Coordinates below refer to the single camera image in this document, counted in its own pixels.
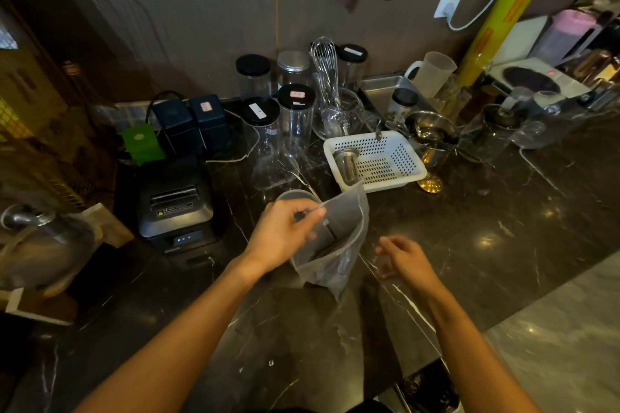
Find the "person's right hand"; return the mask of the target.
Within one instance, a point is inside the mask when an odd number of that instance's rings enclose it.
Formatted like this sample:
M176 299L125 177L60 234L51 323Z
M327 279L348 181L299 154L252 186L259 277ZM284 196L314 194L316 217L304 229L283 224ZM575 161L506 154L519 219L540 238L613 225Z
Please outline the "person's right hand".
M426 302L445 289L418 243L400 235L387 237L392 237L405 252L400 277L421 301Z

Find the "person's left hand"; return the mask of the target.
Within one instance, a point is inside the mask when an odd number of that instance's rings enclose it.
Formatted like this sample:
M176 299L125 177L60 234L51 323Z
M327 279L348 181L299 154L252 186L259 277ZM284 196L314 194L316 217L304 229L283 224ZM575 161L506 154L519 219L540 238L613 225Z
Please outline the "person's left hand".
M298 241L291 232L291 201L267 205L240 257L241 267L253 279L264 276L289 260L307 241Z

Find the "clear plastic zip bag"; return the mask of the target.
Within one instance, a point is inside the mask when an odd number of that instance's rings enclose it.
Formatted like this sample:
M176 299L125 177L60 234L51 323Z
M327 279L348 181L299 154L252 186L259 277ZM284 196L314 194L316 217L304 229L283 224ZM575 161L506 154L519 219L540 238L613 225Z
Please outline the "clear plastic zip bag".
M367 235L368 198L358 182L327 201L313 200L326 214L313 229L315 238L307 240L290 262L303 282L328 289L340 302Z

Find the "clear glass flask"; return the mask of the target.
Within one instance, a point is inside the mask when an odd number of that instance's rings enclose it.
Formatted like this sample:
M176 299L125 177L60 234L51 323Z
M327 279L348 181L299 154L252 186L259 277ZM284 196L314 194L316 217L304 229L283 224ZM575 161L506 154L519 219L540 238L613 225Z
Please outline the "clear glass flask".
M255 157L250 159L250 182L256 190L269 190L282 186L297 178L300 172L298 161L286 155L280 147L276 156Z

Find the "glass jar with black lid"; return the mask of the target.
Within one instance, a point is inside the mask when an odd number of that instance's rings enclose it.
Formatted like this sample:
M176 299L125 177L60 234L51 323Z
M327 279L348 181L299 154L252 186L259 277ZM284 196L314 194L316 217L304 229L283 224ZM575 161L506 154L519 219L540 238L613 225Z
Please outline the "glass jar with black lid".
M271 97L271 63L258 54L245 54L235 61L239 75L239 97L242 100L253 97Z
M251 158L276 156L280 152L280 104L271 97L242 100L240 117Z
M286 156L296 158L309 146L315 91L309 86L291 83L279 89L277 100L280 105L278 127L282 151Z
M339 87L357 92L365 74L368 50L361 45L347 43L336 46Z

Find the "clear glass pitcher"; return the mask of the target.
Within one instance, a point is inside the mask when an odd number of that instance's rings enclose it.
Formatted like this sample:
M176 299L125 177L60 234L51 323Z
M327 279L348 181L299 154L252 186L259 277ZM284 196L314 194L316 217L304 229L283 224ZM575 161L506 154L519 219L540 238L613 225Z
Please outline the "clear glass pitcher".
M363 104L359 96L347 88L338 88L335 104L319 99L314 107L312 131L321 140L357 135L365 128Z

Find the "stainless steel pot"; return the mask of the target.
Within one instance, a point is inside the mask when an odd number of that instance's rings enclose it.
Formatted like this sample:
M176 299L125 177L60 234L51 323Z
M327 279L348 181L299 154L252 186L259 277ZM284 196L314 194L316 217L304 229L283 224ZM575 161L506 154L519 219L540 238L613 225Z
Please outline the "stainless steel pot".
M456 154L460 131L451 120L439 113L416 111L405 122L417 155L427 169L434 169Z

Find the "dark square tea tin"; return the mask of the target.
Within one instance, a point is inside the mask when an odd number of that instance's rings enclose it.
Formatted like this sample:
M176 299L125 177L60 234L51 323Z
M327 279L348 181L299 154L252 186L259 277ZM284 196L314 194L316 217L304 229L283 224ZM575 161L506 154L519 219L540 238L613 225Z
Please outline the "dark square tea tin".
M226 113L215 94L189 99L208 156L224 156L231 150L231 133Z
M156 103L152 111L159 122L169 151L175 156L198 154L203 142L194 116L182 99Z

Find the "glass teapot with dark lid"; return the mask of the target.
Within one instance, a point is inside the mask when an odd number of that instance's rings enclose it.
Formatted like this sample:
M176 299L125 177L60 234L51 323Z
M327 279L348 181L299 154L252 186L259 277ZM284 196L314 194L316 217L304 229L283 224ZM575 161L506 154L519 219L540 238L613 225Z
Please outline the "glass teapot with dark lid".
M488 163L496 160L507 148L522 123L523 118L520 114L500 104L484 106L470 124L472 154Z

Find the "white plastic measuring jug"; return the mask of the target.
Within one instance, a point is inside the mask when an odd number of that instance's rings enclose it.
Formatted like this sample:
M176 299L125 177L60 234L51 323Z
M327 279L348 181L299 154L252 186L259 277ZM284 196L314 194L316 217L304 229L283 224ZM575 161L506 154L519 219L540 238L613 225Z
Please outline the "white plastic measuring jug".
M404 76L427 99L434 98L450 75L457 69L455 61L445 54L430 51L423 60L411 64Z

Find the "wooden board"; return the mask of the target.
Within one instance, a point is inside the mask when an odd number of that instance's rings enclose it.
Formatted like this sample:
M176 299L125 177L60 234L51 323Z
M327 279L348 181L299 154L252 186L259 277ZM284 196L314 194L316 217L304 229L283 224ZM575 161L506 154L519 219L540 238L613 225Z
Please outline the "wooden board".
M121 248L135 239L135 235L102 203L90 206L80 213L100 235L100 240L114 248Z

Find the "clear glass jug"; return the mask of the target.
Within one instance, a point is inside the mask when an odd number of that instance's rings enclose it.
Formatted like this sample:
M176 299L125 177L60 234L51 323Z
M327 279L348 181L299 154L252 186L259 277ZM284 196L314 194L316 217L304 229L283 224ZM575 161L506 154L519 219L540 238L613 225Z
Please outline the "clear glass jug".
M518 148L537 150L559 142L585 120L586 111L574 98L541 90L511 109L520 126L511 138Z

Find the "white electric hob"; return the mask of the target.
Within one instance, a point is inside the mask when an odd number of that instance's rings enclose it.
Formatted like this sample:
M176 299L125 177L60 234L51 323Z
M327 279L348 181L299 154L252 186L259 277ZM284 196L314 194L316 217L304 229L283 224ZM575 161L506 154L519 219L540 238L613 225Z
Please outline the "white electric hob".
M567 98L582 97L592 91L591 87L536 57L495 65L485 75L504 95L510 94L516 87L527 88L533 93L552 91Z

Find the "yellow roll of wrap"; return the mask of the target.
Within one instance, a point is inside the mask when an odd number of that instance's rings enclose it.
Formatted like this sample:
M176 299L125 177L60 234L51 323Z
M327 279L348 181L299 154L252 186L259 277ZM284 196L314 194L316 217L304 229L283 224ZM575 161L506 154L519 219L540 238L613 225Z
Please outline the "yellow roll of wrap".
M496 0L457 70L456 82L470 87L491 62L532 0Z

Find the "container with pink lid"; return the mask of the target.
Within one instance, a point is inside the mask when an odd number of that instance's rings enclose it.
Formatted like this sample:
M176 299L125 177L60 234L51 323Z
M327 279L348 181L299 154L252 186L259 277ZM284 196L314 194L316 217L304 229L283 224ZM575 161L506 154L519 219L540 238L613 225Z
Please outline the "container with pink lid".
M602 30L598 18L581 10L563 10L531 50L529 57L549 66L558 66Z

